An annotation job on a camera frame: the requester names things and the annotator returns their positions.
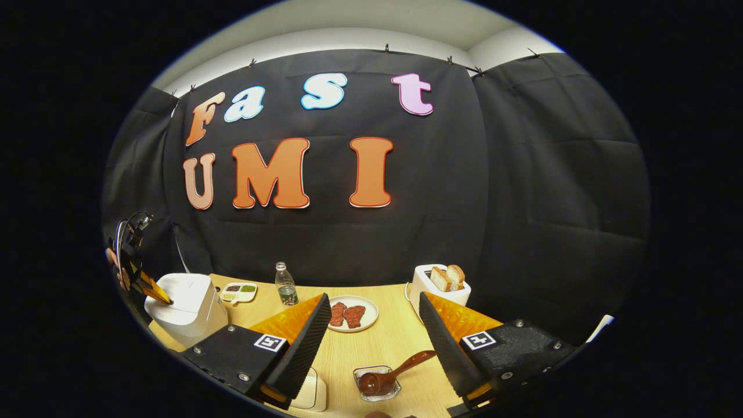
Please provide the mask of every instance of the plastic bottle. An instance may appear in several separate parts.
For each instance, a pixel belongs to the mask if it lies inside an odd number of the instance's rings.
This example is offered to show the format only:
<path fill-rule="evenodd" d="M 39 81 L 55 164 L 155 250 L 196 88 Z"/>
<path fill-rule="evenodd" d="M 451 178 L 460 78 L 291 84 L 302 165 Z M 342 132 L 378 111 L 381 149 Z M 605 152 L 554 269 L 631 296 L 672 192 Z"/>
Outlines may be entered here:
<path fill-rule="evenodd" d="M 294 279 L 289 274 L 283 261 L 276 263 L 276 288 L 279 290 L 279 297 L 284 305 L 291 306 L 299 303 Z"/>

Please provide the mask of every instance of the bread slice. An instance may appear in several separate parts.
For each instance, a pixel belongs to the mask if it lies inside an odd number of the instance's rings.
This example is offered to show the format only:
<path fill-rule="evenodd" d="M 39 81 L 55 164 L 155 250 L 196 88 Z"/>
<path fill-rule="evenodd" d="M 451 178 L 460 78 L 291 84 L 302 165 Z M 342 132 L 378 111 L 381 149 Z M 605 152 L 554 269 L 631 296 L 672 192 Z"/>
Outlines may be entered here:
<path fill-rule="evenodd" d="M 434 266 L 433 270 L 431 270 L 431 281 L 436 285 L 438 290 L 441 290 L 442 292 L 448 292 L 451 290 L 452 282 L 449 281 L 447 274 L 439 267 Z"/>
<path fill-rule="evenodd" d="M 447 277 L 451 282 L 452 290 L 464 289 L 464 271 L 459 268 L 456 264 L 452 264 L 447 267 Z"/>

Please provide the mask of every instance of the blue letter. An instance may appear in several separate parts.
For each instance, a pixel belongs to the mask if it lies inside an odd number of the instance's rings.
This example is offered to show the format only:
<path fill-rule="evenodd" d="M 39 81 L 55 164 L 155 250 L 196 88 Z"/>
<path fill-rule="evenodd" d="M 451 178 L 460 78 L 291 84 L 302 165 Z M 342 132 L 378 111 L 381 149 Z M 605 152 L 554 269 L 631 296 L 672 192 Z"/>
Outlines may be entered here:
<path fill-rule="evenodd" d="M 343 74 L 318 74 L 307 79 L 300 103 L 305 109 L 330 109 L 343 100 L 343 89 L 348 80 Z"/>
<path fill-rule="evenodd" d="M 240 91 L 233 98 L 233 105 L 224 113 L 225 122 L 234 122 L 239 118 L 251 119 L 263 110 L 261 100 L 266 89 L 261 86 L 250 87 Z"/>

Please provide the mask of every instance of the wooden spoon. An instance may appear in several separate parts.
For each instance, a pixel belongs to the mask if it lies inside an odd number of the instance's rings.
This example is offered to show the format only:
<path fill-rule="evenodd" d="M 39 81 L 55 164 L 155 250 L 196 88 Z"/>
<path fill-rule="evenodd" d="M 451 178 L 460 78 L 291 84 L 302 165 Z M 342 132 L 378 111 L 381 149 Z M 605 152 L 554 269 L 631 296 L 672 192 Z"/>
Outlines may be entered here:
<path fill-rule="evenodd" d="M 436 357 L 433 350 L 421 351 L 408 358 L 395 371 L 391 373 L 365 373 L 359 379 L 359 391 L 364 396 L 384 396 L 392 392 L 395 379 L 404 371 L 407 371 L 424 361 Z"/>

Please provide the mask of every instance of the white ceiling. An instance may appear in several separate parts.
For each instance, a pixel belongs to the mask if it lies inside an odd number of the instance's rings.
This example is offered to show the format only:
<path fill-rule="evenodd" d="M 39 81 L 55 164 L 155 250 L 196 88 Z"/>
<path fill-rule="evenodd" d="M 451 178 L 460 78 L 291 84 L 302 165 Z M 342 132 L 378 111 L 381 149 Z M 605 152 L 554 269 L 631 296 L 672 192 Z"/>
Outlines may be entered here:
<path fill-rule="evenodd" d="M 170 65 L 153 84 L 165 86 L 225 52 L 301 30 L 393 30 L 468 51 L 487 37 L 516 26 L 517 23 L 491 10 L 463 0 L 287 0 L 260 10 L 205 40 Z"/>

